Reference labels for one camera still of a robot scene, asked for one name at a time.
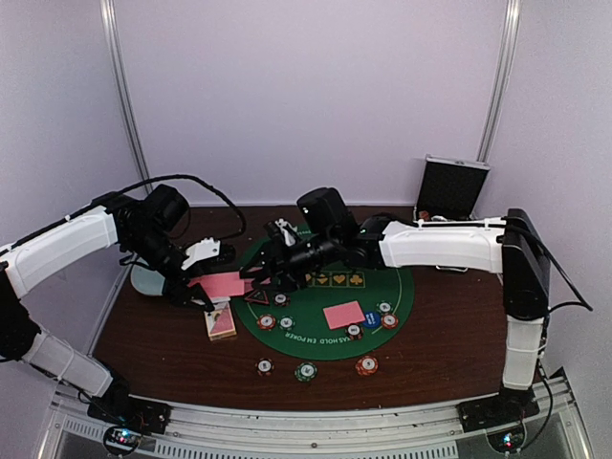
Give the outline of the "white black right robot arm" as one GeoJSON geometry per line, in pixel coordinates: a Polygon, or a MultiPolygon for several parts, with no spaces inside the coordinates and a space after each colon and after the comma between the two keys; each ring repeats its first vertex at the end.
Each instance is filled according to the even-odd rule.
{"type": "Polygon", "coordinates": [[[490,404],[496,421],[507,423],[533,400],[533,381],[549,315],[550,265],[529,252],[524,213],[468,222],[404,223],[379,214],[358,223],[352,212],[305,209],[311,237],[302,239],[286,223],[270,222],[267,241],[241,269],[256,289],[292,293],[309,274],[340,262],[351,269],[413,266],[467,268],[503,278],[508,321],[501,388],[490,404]]]}

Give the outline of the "playing card edge-on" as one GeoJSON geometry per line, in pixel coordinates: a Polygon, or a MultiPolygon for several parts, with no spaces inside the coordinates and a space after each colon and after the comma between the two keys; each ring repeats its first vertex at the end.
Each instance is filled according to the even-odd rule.
{"type": "Polygon", "coordinates": [[[239,272],[204,275],[196,283],[209,297],[233,297],[245,293],[245,280],[240,277],[239,272]]]}

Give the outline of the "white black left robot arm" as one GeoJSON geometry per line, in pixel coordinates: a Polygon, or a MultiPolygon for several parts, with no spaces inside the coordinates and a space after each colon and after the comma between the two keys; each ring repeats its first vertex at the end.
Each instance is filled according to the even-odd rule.
{"type": "Polygon", "coordinates": [[[188,212],[174,187],[157,186],[142,200],[108,193],[89,206],[1,250],[1,359],[23,361],[98,399],[118,425],[137,417],[137,403],[121,388],[119,377],[35,323],[21,300],[38,284],[85,256],[114,245],[136,254],[164,278],[164,295],[177,306],[206,312],[214,304],[194,282],[200,265],[219,254],[213,238],[186,249],[169,233],[188,212]]]}

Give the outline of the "red black chip stack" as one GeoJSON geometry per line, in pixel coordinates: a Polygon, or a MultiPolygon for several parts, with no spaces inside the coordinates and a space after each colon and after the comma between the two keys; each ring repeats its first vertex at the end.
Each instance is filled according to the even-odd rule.
{"type": "Polygon", "coordinates": [[[259,376],[270,376],[274,371],[273,361],[270,359],[260,359],[256,364],[256,371],[259,376]]]}

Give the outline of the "orange chip stack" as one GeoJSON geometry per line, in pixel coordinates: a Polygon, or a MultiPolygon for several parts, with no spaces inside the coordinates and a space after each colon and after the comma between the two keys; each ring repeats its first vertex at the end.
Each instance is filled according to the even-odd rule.
{"type": "Polygon", "coordinates": [[[362,356],[355,363],[356,372],[360,376],[372,376],[379,370],[379,362],[375,357],[362,356]]]}

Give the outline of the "red-backed playing card deck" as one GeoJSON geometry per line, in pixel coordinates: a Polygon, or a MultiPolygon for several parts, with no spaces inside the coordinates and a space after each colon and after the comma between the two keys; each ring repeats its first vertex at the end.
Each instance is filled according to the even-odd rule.
{"type": "Polygon", "coordinates": [[[212,303],[226,301],[233,293],[233,288],[225,284],[207,284],[193,282],[189,285],[190,301],[204,304],[207,297],[212,303]]]}

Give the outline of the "blue small blind button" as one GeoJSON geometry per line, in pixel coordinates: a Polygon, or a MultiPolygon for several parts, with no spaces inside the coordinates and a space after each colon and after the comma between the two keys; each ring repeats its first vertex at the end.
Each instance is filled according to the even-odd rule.
{"type": "Polygon", "coordinates": [[[376,311],[369,311],[364,314],[364,321],[361,323],[363,327],[375,329],[381,325],[381,316],[376,311]]]}

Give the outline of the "black red triangular dealer marker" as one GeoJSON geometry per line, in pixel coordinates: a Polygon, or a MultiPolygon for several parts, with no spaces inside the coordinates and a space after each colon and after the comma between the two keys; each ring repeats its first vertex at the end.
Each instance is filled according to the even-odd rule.
{"type": "Polygon", "coordinates": [[[265,290],[253,289],[246,293],[244,300],[250,304],[269,306],[270,300],[265,290]]]}

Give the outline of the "green chip stack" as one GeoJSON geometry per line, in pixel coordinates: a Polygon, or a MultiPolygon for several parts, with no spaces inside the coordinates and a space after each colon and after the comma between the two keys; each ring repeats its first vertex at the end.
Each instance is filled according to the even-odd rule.
{"type": "Polygon", "coordinates": [[[300,363],[295,369],[295,378],[301,383],[307,383],[317,376],[317,366],[309,361],[300,363]]]}

